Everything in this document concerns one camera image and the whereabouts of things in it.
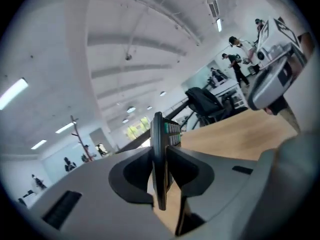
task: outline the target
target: wooden desk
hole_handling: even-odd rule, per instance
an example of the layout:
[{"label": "wooden desk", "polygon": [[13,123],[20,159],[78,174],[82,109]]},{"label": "wooden desk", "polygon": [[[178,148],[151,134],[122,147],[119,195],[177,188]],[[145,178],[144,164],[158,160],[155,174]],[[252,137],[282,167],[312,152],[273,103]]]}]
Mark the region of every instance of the wooden desk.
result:
[{"label": "wooden desk", "polygon": [[[184,133],[181,146],[216,156],[258,160],[263,151],[278,147],[296,134],[282,116],[248,109],[228,119]],[[173,233],[178,222],[180,195],[181,191],[174,182],[167,193],[165,211],[157,208],[154,199],[155,214]]]}]

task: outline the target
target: office chair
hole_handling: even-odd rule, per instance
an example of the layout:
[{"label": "office chair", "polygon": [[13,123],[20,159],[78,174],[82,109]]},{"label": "office chair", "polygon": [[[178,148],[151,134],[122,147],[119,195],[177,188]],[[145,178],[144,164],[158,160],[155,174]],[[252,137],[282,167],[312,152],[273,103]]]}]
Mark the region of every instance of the office chair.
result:
[{"label": "office chair", "polygon": [[185,94],[189,98],[189,108],[199,115],[198,120],[204,125],[216,123],[246,110],[235,109],[231,99],[234,94],[232,92],[222,97],[222,103],[207,89],[199,87],[190,88]]}]

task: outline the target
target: black slot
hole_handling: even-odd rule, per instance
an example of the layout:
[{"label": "black slot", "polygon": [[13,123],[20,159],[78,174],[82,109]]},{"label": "black slot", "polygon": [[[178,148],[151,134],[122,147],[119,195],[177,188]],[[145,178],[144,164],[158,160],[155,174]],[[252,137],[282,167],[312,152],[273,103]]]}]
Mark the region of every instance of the black slot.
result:
[{"label": "black slot", "polygon": [[59,230],[80,200],[81,196],[82,194],[78,192],[65,192],[42,219],[55,229]]},{"label": "black slot", "polygon": [[250,175],[254,171],[253,169],[246,168],[243,166],[238,166],[238,165],[234,166],[232,168],[232,170],[239,172],[239,173],[248,174],[248,175]]}]

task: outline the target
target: ceiling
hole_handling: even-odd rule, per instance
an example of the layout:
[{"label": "ceiling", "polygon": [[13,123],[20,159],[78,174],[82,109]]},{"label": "ceiling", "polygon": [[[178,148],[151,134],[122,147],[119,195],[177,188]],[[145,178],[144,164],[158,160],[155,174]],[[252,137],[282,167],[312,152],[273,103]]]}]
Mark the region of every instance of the ceiling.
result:
[{"label": "ceiling", "polygon": [[22,77],[29,84],[0,111],[1,146],[32,154],[48,140],[41,153],[70,135],[55,133],[70,115],[114,131],[128,106],[130,120],[156,110],[161,91],[214,56],[214,22],[206,0],[26,0],[1,40],[0,93]]},{"label": "ceiling", "polygon": [[128,106],[139,116],[149,105],[156,107],[155,97],[168,91],[164,83],[173,71],[218,34],[214,22],[207,0],[90,1],[88,67],[112,131],[123,125]]}]

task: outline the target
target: desk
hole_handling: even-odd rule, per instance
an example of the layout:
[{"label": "desk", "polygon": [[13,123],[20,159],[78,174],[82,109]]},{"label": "desk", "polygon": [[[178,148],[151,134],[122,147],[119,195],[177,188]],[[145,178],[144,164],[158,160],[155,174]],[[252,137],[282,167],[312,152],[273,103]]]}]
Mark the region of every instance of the desk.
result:
[{"label": "desk", "polygon": [[[248,109],[228,119],[185,132],[181,145],[184,149],[216,156],[258,160],[263,151],[278,147],[296,134],[282,116]],[[153,208],[173,233],[178,222],[180,193],[174,182],[167,193],[167,210]]]},{"label": "desk", "polygon": [[226,82],[222,83],[221,85],[217,86],[214,89],[211,89],[210,93],[212,93],[214,96],[216,96],[219,99],[222,95],[234,89],[236,90],[235,95],[237,95],[243,101],[243,106],[248,107],[248,103],[244,96],[244,93],[242,92],[238,82],[234,79],[229,78]]}]

